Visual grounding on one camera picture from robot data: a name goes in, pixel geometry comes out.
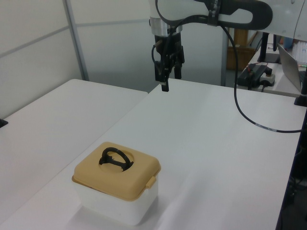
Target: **laptop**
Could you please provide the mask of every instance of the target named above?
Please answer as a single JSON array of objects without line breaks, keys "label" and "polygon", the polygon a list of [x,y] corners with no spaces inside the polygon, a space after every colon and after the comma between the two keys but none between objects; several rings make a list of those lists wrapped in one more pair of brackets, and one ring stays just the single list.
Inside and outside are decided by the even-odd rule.
[{"label": "laptop", "polygon": [[297,61],[278,44],[280,60],[282,62],[283,73],[290,82],[301,92],[305,77],[305,71],[298,71]]}]

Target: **beige lid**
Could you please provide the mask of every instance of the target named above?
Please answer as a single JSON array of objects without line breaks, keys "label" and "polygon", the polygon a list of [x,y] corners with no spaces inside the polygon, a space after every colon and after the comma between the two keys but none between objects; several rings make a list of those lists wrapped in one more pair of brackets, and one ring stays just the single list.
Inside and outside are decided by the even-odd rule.
[{"label": "beige lid", "polygon": [[72,180],[111,196],[133,201],[146,188],[151,188],[160,170],[157,158],[104,142],[76,166]]}]

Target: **white table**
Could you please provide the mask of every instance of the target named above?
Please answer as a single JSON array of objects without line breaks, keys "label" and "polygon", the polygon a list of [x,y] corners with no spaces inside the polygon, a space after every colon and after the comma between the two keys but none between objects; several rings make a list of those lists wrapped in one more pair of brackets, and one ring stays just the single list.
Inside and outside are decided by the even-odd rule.
[{"label": "white table", "polygon": [[[233,89],[169,80],[18,209],[0,230],[274,230],[299,134],[273,133],[246,121]],[[294,98],[238,90],[258,123],[300,129],[306,108]],[[159,195],[136,227],[83,208],[71,184],[74,167],[102,142],[156,156]]]},{"label": "white table", "polygon": [[[279,51],[276,50],[275,52],[272,49],[269,49],[272,44],[268,44],[267,46],[267,53],[275,53],[279,54]],[[257,63],[257,59],[260,55],[260,49],[256,52],[253,58],[250,60],[250,63]],[[290,80],[284,75],[283,68],[281,64],[278,63],[268,63],[268,67],[272,69],[272,73],[275,74],[275,84],[273,86],[268,86],[264,88],[264,92],[274,93],[283,96],[290,96],[290,97],[298,97],[300,95],[300,91],[290,82]],[[304,71],[306,68],[299,68],[299,71]],[[252,91],[261,92],[262,85],[257,88],[252,88]],[[239,86],[239,89],[247,89],[247,87]]]},{"label": "white table", "polygon": [[0,223],[146,95],[71,80],[6,118],[9,124],[0,129]]}]

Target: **white plastic container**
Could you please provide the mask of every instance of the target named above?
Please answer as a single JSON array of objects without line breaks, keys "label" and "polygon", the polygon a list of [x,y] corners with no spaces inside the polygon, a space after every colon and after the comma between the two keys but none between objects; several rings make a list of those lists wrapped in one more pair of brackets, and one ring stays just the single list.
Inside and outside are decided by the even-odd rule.
[{"label": "white plastic container", "polygon": [[72,181],[83,206],[137,225],[158,195],[160,170],[156,158],[105,142],[76,166]]}]

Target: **desk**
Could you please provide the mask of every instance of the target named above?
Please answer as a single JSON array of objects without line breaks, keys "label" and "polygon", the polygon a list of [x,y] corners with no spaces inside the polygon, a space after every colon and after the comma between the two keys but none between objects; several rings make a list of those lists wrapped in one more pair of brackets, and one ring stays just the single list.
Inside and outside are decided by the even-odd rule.
[{"label": "desk", "polygon": [[146,95],[71,80],[7,117],[0,129],[0,223]]},{"label": "desk", "polygon": [[[231,88],[173,79],[169,85],[170,92],[150,92],[0,230],[275,230],[299,134],[246,121]],[[238,90],[238,101],[247,116],[272,128],[300,129],[306,112],[294,98],[268,93]],[[105,141],[161,163],[158,198],[136,227],[82,207],[71,183],[74,167]]]},{"label": "desk", "polygon": [[[279,54],[278,50],[273,51],[272,49],[267,48],[267,53],[276,53]],[[260,49],[256,52],[253,58],[250,60],[249,63],[257,63],[257,59],[260,54]],[[274,93],[283,96],[290,96],[290,97],[298,97],[300,95],[300,91],[289,81],[289,79],[284,75],[283,68],[281,64],[277,63],[268,63],[268,67],[272,69],[272,73],[275,74],[275,84],[270,87],[266,87],[264,92]],[[306,68],[299,68],[299,71],[306,70]],[[247,87],[239,86],[239,89],[247,89]],[[253,91],[261,92],[262,85],[257,88],[252,88]]]}]

